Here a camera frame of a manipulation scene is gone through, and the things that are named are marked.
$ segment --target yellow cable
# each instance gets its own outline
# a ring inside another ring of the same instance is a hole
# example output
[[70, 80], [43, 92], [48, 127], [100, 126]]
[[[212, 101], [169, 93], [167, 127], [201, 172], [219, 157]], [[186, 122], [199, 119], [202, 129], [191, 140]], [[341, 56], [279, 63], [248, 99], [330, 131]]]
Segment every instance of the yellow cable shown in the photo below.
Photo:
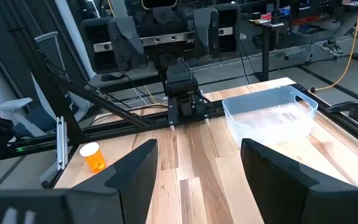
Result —
[[154, 99], [154, 96], [150, 93], [149, 89], [147, 88], [147, 85], [144, 86], [144, 88], [146, 89], [147, 93], [152, 97], [153, 102], [154, 102], [154, 103], [157, 103], [156, 100]]
[[[356, 29], [358, 29], [358, 16], [357, 16], [357, 22], [356, 22]], [[319, 91], [319, 90], [326, 90], [328, 88], [331, 88], [333, 87], [334, 85], [338, 84], [342, 78], [345, 76], [345, 74], [347, 73], [347, 70], [349, 69], [349, 65], [351, 64], [351, 60], [352, 60], [352, 56], [353, 56], [353, 51], [354, 51], [354, 46], [356, 45], [356, 38], [357, 38], [357, 30], [356, 30], [356, 33], [354, 35], [354, 38], [353, 38], [353, 46], [352, 46], [352, 50], [351, 50], [351, 54], [349, 56], [349, 60], [347, 61], [347, 65], [346, 65], [346, 69], [344, 70], [342, 76], [335, 82], [333, 83], [332, 85], [329, 85], [329, 86], [326, 86], [326, 87], [323, 87], [323, 88], [317, 88], [315, 91]]]
[[107, 0], [107, 2], [109, 3], [109, 6], [110, 6], [110, 10], [111, 10], [111, 14], [112, 16], [115, 18], [116, 16], [114, 15], [114, 11], [112, 10], [112, 6], [111, 6], [111, 0]]

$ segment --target wooden table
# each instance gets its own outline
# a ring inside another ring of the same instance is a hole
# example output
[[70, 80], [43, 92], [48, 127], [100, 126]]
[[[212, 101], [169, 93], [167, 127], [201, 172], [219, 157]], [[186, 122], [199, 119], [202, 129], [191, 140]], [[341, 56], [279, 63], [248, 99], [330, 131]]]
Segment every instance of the wooden table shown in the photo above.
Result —
[[[294, 82], [281, 78], [206, 94], [210, 100]], [[162, 109], [147, 109], [140, 114]], [[117, 117], [101, 120], [110, 122]], [[358, 186], [358, 140], [317, 112], [308, 138], [269, 145], [316, 170]], [[112, 164], [150, 138], [158, 139], [157, 180], [147, 223], [263, 223], [247, 183], [239, 148], [224, 117], [100, 141]], [[55, 188], [70, 188], [91, 173], [76, 151]]]

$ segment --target clear plastic bin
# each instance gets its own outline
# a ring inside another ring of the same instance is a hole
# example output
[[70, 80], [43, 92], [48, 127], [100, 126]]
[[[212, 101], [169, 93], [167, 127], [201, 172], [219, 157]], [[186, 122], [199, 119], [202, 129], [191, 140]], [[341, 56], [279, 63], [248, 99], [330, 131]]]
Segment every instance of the clear plastic bin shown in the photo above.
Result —
[[291, 86], [223, 100], [227, 126], [241, 146], [243, 138], [275, 144], [309, 135], [317, 102]]

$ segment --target office chair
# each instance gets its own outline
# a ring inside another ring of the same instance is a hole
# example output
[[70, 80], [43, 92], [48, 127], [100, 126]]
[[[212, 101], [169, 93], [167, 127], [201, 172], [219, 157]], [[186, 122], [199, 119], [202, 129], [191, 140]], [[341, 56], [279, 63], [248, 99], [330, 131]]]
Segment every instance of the office chair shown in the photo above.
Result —
[[[57, 35], [58, 32], [50, 32], [48, 34], [36, 37], [35, 41], [43, 50], [46, 58], [54, 65], [65, 71], [65, 65], [63, 63], [62, 54], [60, 52]], [[63, 72], [59, 72], [57, 75], [61, 76], [62, 78], [69, 78], [68, 75]], [[0, 111], [10, 113], [15, 119], [18, 120], [19, 124], [14, 127], [14, 130], [20, 137], [42, 136], [45, 135], [45, 133], [56, 129], [55, 113], [50, 107], [44, 93], [41, 91], [33, 75], [31, 75], [31, 77], [42, 107], [36, 107], [32, 109], [29, 114], [24, 116], [22, 114], [22, 108], [32, 101], [31, 98], [11, 100], [0, 105]], [[67, 102], [70, 104], [70, 108], [74, 113], [75, 119], [79, 121], [86, 115], [88, 109], [91, 106], [91, 103], [70, 92], [67, 92], [65, 97]]]

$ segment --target metal plate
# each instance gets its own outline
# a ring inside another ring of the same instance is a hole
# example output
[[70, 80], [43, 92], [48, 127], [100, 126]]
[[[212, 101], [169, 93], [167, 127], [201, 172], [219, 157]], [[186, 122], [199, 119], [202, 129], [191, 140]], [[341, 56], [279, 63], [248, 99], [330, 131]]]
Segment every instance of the metal plate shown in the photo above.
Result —
[[[194, 40], [190, 37], [193, 33], [194, 32], [191, 31], [191, 32], [183, 32], [179, 34], [167, 34], [167, 35], [159, 35], [154, 37], [142, 37], [140, 39], [143, 42], [143, 46], [151, 46], [157, 44], [167, 44], [173, 42]], [[233, 35], [233, 33], [234, 33], [233, 27], [225, 27], [219, 29], [219, 36]], [[110, 51], [112, 50], [111, 42], [94, 44], [93, 50], [95, 53]]]

